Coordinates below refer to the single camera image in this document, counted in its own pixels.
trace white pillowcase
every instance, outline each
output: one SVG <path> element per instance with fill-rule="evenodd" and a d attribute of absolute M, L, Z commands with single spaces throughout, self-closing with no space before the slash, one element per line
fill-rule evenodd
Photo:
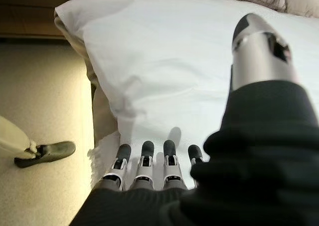
<path fill-rule="evenodd" d="M 155 144 L 155 186 L 162 186 L 162 145 L 174 139 L 186 185 L 187 148 L 202 147 L 220 126 L 235 26 L 247 13 L 268 21 L 290 44 L 301 82 L 319 108 L 319 20 L 233 0 L 72 0 L 56 8 L 82 39 L 121 143 L 132 147 L 127 186 L 144 141 Z M 100 147 L 118 147 L 103 145 Z"/>

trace leg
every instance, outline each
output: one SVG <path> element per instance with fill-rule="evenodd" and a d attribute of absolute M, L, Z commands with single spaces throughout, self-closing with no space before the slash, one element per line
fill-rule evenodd
<path fill-rule="evenodd" d="M 2 116 L 0 116 L 0 151 L 1 156 L 22 159 L 33 159 L 37 155 L 35 142 Z"/>

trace beige carpet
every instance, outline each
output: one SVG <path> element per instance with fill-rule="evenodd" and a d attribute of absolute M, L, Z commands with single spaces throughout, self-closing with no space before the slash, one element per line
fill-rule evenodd
<path fill-rule="evenodd" d="M 94 147 L 85 64 L 60 42 L 0 43 L 0 115 L 38 144 L 71 140 L 76 152 L 19 169 L 0 158 L 0 225 L 64 226 L 91 190 Z"/>

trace black shoe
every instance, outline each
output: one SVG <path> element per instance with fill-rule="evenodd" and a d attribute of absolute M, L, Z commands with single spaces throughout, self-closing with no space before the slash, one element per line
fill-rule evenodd
<path fill-rule="evenodd" d="M 51 145 L 41 145 L 38 148 L 40 156 L 34 159 L 15 158 L 14 163 L 19 168 L 26 168 L 32 165 L 53 162 L 72 155 L 75 152 L 75 144 L 70 141 L 59 142 Z"/>

